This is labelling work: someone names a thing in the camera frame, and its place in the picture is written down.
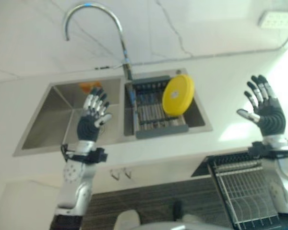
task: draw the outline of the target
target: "double basin sink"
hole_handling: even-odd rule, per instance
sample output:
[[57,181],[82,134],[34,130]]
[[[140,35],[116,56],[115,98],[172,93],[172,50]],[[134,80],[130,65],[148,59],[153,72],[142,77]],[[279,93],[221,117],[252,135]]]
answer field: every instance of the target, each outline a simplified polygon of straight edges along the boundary
[[[154,79],[160,76],[170,78],[176,75],[176,71],[165,70],[144,73],[138,76],[144,79]],[[71,149],[74,148],[78,141],[77,124],[81,116],[83,103],[87,97],[87,94],[83,92],[79,84],[92,81],[98,81],[102,85],[110,102],[108,112],[113,114],[113,118],[100,130],[98,137],[99,146],[137,141],[138,138],[153,138],[166,134],[163,131],[146,131],[144,134],[143,132],[138,132],[133,116],[134,108],[130,103],[128,87],[126,87],[128,82],[123,76],[72,83],[57,83],[49,85],[46,90],[40,105],[37,107],[17,146],[14,156],[55,152],[60,149],[61,144],[65,143],[68,143]],[[196,94],[190,108],[182,119],[185,122],[185,126],[187,126],[185,131],[188,131],[188,133],[212,130]]]

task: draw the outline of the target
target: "faucet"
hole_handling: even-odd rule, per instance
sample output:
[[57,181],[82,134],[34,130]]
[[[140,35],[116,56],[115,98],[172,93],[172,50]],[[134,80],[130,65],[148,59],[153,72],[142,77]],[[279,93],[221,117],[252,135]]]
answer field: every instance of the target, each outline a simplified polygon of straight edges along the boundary
[[124,70],[124,75],[128,80],[132,80],[132,66],[131,66],[131,62],[128,58],[128,53],[127,53],[127,49],[126,49],[126,45],[125,45],[125,40],[124,40],[124,34],[123,34],[123,28],[120,24],[120,21],[118,19],[118,17],[108,8],[106,8],[104,5],[97,3],[97,2],[92,2],[92,3],[83,3],[80,5],[75,6],[74,8],[72,8],[71,10],[69,10],[64,17],[64,22],[63,22],[63,31],[64,31],[64,38],[66,41],[69,41],[69,34],[68,34],[68,24],[69,21],[71,19],[71,16],[78,10],[84,8],[84,7],[92,7],[92,8],[96,8],[99,9],[103,12],[105,12],[107,15],[109,15],[112,20],[114,21],[118,31],[119,31],[119,35],[120,35],[120,43],[121,43],[121,47],[123,49],[123,54],[124,54],[124,60],[122,62],[122,67]]

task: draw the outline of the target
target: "black shoe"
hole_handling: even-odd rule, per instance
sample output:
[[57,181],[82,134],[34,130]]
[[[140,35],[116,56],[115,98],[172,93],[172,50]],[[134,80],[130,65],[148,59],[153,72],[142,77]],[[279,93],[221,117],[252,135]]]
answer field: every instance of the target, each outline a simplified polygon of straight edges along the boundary
[[177,200],[173,206],[173,220],[176,221],[178,219],[182,219],[183,212],[182,212],[182,201]]

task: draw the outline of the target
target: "yellow dish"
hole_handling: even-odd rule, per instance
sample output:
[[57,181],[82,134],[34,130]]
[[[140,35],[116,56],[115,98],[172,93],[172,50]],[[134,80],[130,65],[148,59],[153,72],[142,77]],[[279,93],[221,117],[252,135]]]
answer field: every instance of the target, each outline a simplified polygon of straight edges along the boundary
[[192,102],[194,90],[194,82],[188,75],[180,74],[172,78],[163,92],[164,112],[170,116],[182,115]]

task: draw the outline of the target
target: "white countertop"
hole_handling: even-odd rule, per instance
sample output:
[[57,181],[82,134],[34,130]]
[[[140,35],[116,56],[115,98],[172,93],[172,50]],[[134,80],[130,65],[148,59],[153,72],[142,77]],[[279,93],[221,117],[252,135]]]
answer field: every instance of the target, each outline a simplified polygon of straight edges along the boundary
[[[176,68],[186,68],[193,77],[213,131],[108,145],[105,146],[108,161],[99,167],[140,165],[195,154],[200,163],[207,155],[244,150],[252,141],[261,140],[259,129],[236,114],[238,108],[247,105],[243,92],[252,74],[263,74],[270,80],[287,116],[288,138],[288,51],[284,56],[278,51],[137,66],[134,72]],[[122,69],[107,69],[0,83],[0,181],[61,174],[64,161],[59,149],[52,153],[12,156],[49,83],[121,74]]]

